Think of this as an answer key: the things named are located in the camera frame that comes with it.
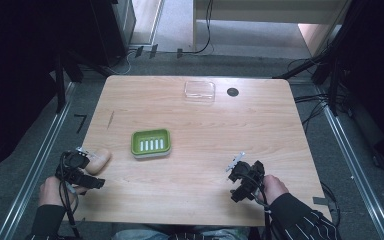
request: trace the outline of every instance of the person's arm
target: person's arm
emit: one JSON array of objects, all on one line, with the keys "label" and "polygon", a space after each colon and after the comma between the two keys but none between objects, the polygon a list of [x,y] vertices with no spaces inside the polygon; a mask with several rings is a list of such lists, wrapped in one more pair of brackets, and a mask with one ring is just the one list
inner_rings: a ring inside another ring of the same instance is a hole
[{"label": "person's arm", "polygon": [[[75,187],[77,193],[82,193],[88,189]],[[49,177],[40,186],[39,207],[36,211],[31,233],[26,240],[58,239],[58,229],[65,215],[65,208],[60,198],[60,180],[56,177]],[[74,200],[74,195],[69,192],[70,203]]]},{"label": "person's arm", "polygon": [[338,229],[322,213],[292,196],[278,178],[264,177],[272,225],[287,239],[341,239]]}]

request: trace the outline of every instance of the wooden table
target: wooden table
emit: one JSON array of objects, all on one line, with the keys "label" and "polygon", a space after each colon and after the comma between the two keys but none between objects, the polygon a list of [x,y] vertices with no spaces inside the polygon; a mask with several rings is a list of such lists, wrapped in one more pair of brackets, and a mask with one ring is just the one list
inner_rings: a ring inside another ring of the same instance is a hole
[{"label": "wooden table", "polygon": [[[215,101],[189,101],[186,81],[213,82]],[[228,88],[239,95],[229,96]],[[133,132],[166,128],[170,155],[137,160]],[[98,176],[106,183],[80,199],[76,218],[87,221],[192,225],[264,225],[263,208],[235,203],[225,169],[260,160],[310,207],[330,217],[288,82],[169,76],[111,76],[107,79],[83,146],[110,149],[113,157]]]}]

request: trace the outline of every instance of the person's leg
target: person's leg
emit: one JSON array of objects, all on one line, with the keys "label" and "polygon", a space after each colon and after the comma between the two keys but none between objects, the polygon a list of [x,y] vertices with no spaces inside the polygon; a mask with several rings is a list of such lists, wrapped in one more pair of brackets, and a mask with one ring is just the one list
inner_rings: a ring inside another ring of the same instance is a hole
[{"label": "person's leg", "polygon": [[226,226],[196,226],[194,233],[206,237],[217,237],[220,240],[248,240],[249,227],[226,227]]},{"label": "person's leg", "polygon": [[173,234],[169,225],[114,223],[112,240],[167,240]]}]

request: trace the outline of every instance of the black round hole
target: black round hole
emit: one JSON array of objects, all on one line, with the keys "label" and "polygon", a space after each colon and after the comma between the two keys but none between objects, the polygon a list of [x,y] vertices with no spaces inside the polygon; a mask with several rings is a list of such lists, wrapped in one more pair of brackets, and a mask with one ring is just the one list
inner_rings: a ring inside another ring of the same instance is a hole
[{"label": "black round hole", "polygon": [[236,97],[236,96],[238,96],[239,91],[236,88],[229,88],[229,89],[227,89],[227,94],[231,97]]}]

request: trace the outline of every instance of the gray floor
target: gray floor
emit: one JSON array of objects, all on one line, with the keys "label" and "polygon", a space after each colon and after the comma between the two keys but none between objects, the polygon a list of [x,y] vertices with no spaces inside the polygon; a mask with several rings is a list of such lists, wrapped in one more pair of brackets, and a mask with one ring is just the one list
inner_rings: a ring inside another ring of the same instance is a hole
[{"label": "gray floor", "polygon": [[[267,50],[271,48],[275,42],[265,41],[265,43],[268,44],[266,45]],[[149,53],[145,52],[138,58],[135,58],[133,55],[129,58],[131,63],[131,69],[129,71],[126,62],[120,63],[113,69],[117,72],[128,71],[129,75],[238,76],[264,78],[284,73],[289,63],[294,59],[308,57],[308,52],[305,53],[302,51],[302,49],[305,49],[302,43],[303,40],[300,39],[287,44],[290,46],[296,45],[296,49],[301,49],[294,51],[294,53],[289,51],[289,54],[295,54],[291,55],[292,57],[288,57],[288,54],[285,54],[283,57],[281,54],[276,54],[280,50],[273,50],[271,54],[267,53],[267,56],[263,56],[263,54],[254,56],[251,55],[251,52],[255,52],[252,49],[248,52],[250,56],[230,56],[230,53],[227,52],[225,52],[224,55],[219,55],[221,53],[216,54],[216,51],[219,49],[218,45],[221,46],[223,44],[215,41],[213,43],[215,50],[211,56],[184,55],[182,58],[177,59],[175,54],[158,53],[151,59]],[[173,49],[186,49],[182,44],[177,45],[176,43],[172,43],[171,46]],[[244,47],[241,53],[246,55],[247,49],[249,48]],[[105,83],[105,79],[93,71],[85,70],[84,73],[85,79],[82,84],[76,85],[76,91],[72,96],[71,107],[67,117],[49,156],[46,158],[46,164],[39,177],[38,184],[35,186],[35,191],[23,212],[23,217],[21,217],[19,223],[16,224],[17,228],[13,239],[23,239],[30,231],[37,206],[38,186],[46,177],[53,175],[58,165],[59,155],[64,150],[72,149],[82,144],[100,92]],[[316,93],[314,86],[308,84],[309,76],[310,73],[303,72],[296,78],[290,80],[294,96],[313,95]],[[316,103],[297,104],[301,119],[309,116],[315,104]],[[19,192],[25,176],[28,174],[31,164],[40,149],[40,144],[45,138],[47,130],[55,116],[55,109],[56,101],[54,99],[42,111],[42,114],[23,137],[14,153],[0,164],[0,228],[5,221],[12,201]],[[76,131],[79,127],[80,119],[74,117],[74,114],[86,114],[88,116],[85,125],[78,134]],[[370,149],[352,119],[342,113],[339,115],[339,118],[348,133],[351,144],[355,148],[355,152],[359,157],[359,163],[367,174],[367,178],[384,208],[384,170],[377,168],[372,163]],[[310,122],[307,140],[320,180],[332,189],[339,202],[342,212],[339,230],[343,239],[380,239],[367,207],[356,187],[355,180],[344,160],[341,149],[332,133],[331,127],[323,114]],[[337,216],[332,213],[332,217],[336,219]],[[79,228],[85,236],[85,239],[109,239],[112,232],[112,224],[110,223],[84,222]],[[61,234],[72,235],[67,224],[61,226]]]}]

